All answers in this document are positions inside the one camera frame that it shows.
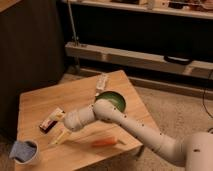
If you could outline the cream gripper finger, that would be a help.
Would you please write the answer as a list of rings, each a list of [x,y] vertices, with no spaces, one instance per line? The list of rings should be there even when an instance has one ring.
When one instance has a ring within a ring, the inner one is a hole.
[[[58,143],[62,144],[64,141],[66,141],[69,138],[70,135],[71,135],[70,131],[63,131],[58,137]]]
[[[63,142],[63,136],[64,136],[63,132],[59,133],[55,138],[51,140],[50,145],[54,146],[54,145],[61,144]]]

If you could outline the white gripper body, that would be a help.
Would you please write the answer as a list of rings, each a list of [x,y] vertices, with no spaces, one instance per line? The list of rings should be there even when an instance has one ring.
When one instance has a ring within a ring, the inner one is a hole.
[[[72,132],[77,132],[83,128],[77,113],[68,113],[64,117],[64,126]]]

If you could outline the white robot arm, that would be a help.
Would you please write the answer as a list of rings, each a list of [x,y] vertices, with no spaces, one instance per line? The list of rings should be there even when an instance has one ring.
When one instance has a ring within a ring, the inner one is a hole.
[[[71,132],[96,120],[112,122],[167,162],[184,167],[185,171],[213,171],[213,134],[198,132],[176,140],[123,114],[106,99],[69,113],[55,112],[50,119],[61,121]]]

